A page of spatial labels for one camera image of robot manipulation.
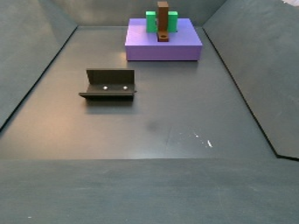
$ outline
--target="purple platform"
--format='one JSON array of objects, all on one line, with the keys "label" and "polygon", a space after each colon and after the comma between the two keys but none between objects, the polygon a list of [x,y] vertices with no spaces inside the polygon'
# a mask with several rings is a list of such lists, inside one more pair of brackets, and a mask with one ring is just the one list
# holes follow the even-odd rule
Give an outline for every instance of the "purple platform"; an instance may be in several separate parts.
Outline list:
[{"label": "purple platform", "polygon": [[189,18],[179,18],[178,32],[170,42],[158,42],[157,33],[146,32],[146,19],[131,18],[126,35],[127,60],[199,60],[202,41]]}]

